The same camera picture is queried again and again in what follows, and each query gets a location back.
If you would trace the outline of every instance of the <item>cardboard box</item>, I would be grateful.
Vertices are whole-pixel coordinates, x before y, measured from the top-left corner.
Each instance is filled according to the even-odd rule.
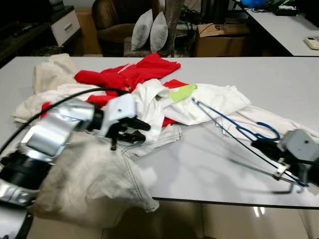
[[[250,56],[252,43],[252,36],[245,24],[198,25],[195,56]]]

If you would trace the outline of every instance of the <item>wall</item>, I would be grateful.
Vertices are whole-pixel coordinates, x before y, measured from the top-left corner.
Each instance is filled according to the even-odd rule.
[[[64,5],[73,5],[75,8],[92,7],[94,0],[63,0]]]

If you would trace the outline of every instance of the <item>cabinet drawer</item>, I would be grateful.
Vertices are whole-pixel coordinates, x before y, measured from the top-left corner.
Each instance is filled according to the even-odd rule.
[[[69,39],[78,29],[80,29],[80,24],[75,11],[73,10],[51,25],[51,29],[58,45],[63,45],[67,39]]]

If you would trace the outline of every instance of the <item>remote control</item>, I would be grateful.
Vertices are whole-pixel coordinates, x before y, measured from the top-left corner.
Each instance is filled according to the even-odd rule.
[[[313,50],[319,50],[319,41],[313,37],[305,37],[305,42]]]
[[[15,34],[13,34],[14,37],[18,37],[18,36],[21,36],[27,32],[29,32],[31,29],[39,26],[40,23],[32,23],[32,24],[29,24],[27,26],[25,26],[24,28],[20,29],[19,31],[17,31]]]

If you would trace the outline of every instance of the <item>tile floor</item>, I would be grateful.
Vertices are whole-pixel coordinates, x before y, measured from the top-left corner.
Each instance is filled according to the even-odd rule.
[[[113,229],[35,218],[27,239],[316,239],[319,211],[161,201],[126,211]]]

